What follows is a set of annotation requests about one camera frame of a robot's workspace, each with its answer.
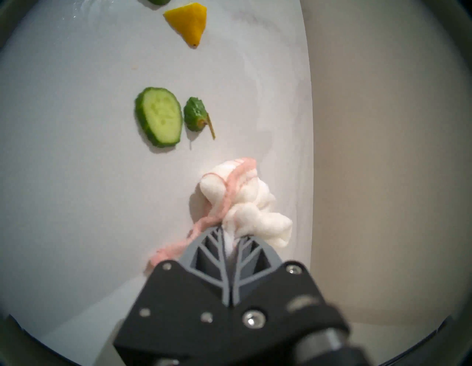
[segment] white table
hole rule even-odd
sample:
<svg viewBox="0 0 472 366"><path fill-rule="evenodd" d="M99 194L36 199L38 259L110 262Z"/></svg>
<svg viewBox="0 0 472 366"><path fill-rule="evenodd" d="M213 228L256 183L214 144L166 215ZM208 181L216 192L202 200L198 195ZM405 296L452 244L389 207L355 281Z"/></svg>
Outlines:
<svg viewBox="0 0 472 366"><path fill-rule="evenodd" d="M81 364L119 365L110 345L159 246L185 236L202 173L252 156L294 222L282 258L309 266L313 126L298 1L202 0L198 49L165 22L172 0L43 0L0 53L1 309ZM201 98L217 139L142 138L147 86Z"/></svg>

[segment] cucumber slice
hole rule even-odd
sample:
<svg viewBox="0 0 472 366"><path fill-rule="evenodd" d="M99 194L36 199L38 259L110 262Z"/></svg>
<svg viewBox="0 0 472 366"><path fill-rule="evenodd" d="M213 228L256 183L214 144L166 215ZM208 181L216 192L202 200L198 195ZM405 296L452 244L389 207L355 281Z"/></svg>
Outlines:
<svg viewBox="0 0 472 366"><path fill-rule="evenodd" d="M175 146L182 132L182 111L175 95L164 88L146 88L135 100L135 112L154 146Z"/></svg>

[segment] white wall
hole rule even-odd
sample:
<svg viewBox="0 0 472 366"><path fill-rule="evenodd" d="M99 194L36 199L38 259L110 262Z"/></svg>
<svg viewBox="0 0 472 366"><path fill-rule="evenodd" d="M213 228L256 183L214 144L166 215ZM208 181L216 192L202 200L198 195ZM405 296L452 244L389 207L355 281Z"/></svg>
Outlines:
<svg viewBox="0 0 472 366"><path fill-rule="evenodd" d="M312 274L377 363L472 273L472 77L419 1L302 0L315 141Z"/></svg>

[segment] white surface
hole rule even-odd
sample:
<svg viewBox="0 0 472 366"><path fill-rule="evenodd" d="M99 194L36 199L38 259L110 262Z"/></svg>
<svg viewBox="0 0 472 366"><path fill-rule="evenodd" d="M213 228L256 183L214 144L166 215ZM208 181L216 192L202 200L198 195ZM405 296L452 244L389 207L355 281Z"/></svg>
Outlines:
<svg viewBox="0 0 472 366"><path fill-rule="evenodd" d="M258 160L294 222L282 257L310 263L312 99L300 5L202 0L208 23L193 50L162 16L184 3L43 0L0 53L1 308L82 365L126 316L149 255L188 232L195 185L220 162ZM216 141L183 131L176 149L150 148L133 116L147 86L167 87L181 104L200 97Z"/></svg>
<svg viewBox="0 0 472 366"><path fill-rule="evenodd" d="M312 275L377 364L472 283L472 76L421 1L302 0L312 72Z"/></svg>

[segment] white cotton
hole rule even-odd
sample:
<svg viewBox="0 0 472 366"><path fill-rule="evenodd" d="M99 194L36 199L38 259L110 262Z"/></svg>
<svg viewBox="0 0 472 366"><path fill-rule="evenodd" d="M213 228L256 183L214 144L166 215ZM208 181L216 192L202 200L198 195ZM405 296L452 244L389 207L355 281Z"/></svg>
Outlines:
<svg viewBox="0 0 472 366"><path fill-rule="evenodd" d="M210 202L212 212L218 210L226 193L224 180L242 161L225 162L213 168L200 181L200 189ZM257 170L244 174L238 181L239 191L222 221L225 255L231 257L239 238L255 235L273 247L285 247L292 235L292 220L272 212L275 197L257 176Z"/></svg>

